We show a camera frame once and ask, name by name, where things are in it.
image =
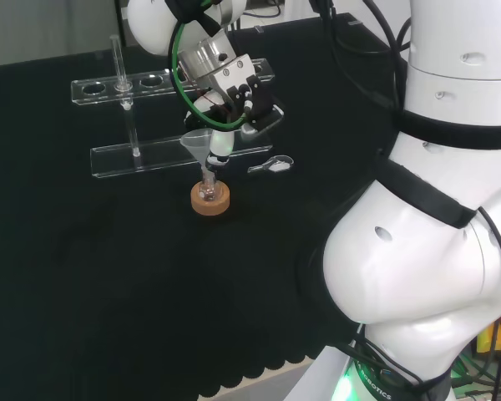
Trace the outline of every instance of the white robotic arm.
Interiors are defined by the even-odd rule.
[[[229,2],[207,13],[219,23],[234,22],[245,0]],[[230,18],[223,17],[225,4]],[[411,9],[405,110],[444,124],[484,127],[489,139],[501,127],[501,0],[411,0]],[[144,48],[168,53],[176,20],[163,0],[131,0],[129,22]],[[192,53],[212,39],[192,23],[180,50]],[[191,59],[186,72],[193,66],[202,64]],[[230,72],[230,82],[220,84],[211,79],[220,73],[209,71],[205,86],[226,99],[229,84],[242,77]],[[389,159],[462,206],[484,206],[501,231],[501,147],[438,145],[402,132]],[[477,215],[455,228],[377,181],[331,233],[323,261],[336,305],[366,324],[367,339],[423,381],[445,374],[463,347],[501,316],[501,251],[486,220]],[[378,397],[355,364],[350,375],[359,400]],[[430,401],[445,398],[453,400],[453,392]]]

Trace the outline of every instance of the green light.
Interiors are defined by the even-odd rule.
[[[334,390],[334,394],[332,395],[331,401],[347,401],[351,399],[352,395],[352,384],[349,376],[345,375],[340,378],[340,381],[337,382],[336,389]]]

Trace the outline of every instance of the black strap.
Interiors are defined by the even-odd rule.
[[[419,140],[452,148],[501,150],[501,126],[448,123],[410,111],[394,115],[397,129]]]
[[[395,196],[448,226],[464,228],[477,213],[380,154],[375,173],[377,181]]]
[[[366,390],[377,401],[445,401],[451,392],[451,368],[441,376],[411,387],[385,383],[371,368],[354,361]]]

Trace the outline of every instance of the screw hole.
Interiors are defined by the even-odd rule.
[[[385,241],[385,242],[391,242],[393,241],[392,234],[390,234],[387,230],[385,230],[382,227],[375,227],[375,232],[377,233],[378,237]]]

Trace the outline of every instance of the black table surface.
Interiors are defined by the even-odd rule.
[[[382,47],[344,22],[351,44]],[[124,121],[115,103],[72,104],[70,82],[111,75],[109,52],[0,67],[0,401],[196,399],[350,338],[350,321],[302,299],[295,265],[396,133],[337,71],[319,20],[264,31],[236,38],[276,72],[286,119],[271,139],[296,166],[226,174],[216,218],[190,207],[197,165],[91,176],[89,149],[126,141]],[[124,56],[129,74],[165,66]],[[344,59],[391,86],[386,58]],[[174,96],[136,105],[141,139],[184,133]]]

